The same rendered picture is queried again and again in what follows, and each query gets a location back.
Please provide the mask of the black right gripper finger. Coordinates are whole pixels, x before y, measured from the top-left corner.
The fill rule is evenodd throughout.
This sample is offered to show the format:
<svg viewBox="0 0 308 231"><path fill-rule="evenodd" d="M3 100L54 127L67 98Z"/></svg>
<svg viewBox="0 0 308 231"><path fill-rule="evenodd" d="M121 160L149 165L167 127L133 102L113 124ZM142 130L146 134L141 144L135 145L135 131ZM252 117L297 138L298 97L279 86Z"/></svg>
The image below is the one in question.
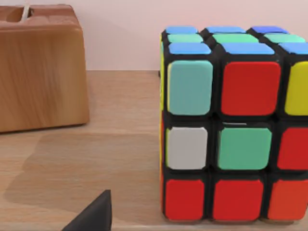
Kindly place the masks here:
<svg viewBox="0 0 308 231"><path fill-rule="evenodd" d="M111 231L111 190L104 190L61 231Z"/></svg>

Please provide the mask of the white stick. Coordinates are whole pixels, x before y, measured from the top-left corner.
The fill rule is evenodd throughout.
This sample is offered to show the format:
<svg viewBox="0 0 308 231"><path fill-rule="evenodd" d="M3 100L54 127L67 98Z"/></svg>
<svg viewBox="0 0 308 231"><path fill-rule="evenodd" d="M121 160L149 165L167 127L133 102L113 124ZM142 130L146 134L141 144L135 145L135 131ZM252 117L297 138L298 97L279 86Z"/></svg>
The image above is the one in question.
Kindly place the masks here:
<svg viewBox="0 0 308 231"><path fill-rule="evenodd" d="M25 0L20 22L24 23L29 17L29 15L30 15L30 3L28 0Z"/></svg>

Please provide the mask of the multicoloured puzzle cube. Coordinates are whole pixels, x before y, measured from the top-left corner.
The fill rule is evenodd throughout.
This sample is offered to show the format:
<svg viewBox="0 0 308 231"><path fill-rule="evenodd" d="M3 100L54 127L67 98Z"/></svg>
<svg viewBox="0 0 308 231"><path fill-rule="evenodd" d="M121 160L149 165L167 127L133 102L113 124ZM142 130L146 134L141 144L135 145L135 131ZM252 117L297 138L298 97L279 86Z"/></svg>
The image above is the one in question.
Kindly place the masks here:
<svg viewBox="0 0 308 231"><path fill-rule="evenodd" d="M277 26L160 36L160 195L172 221L300 220L308 40Z"/></svg>

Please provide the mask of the wooden block holder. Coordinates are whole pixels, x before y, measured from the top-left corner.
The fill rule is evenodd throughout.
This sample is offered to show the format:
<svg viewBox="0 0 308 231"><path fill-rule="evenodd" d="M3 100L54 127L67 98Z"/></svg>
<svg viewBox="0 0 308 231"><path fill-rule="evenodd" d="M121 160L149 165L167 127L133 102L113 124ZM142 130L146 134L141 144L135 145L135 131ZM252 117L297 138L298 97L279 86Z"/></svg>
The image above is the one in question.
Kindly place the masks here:
<svg viewBox="0 0 308 231"><path fill-rule="evenodd" d="M0 6L0 132L89 122L82 27L72 6Z"/></svg>

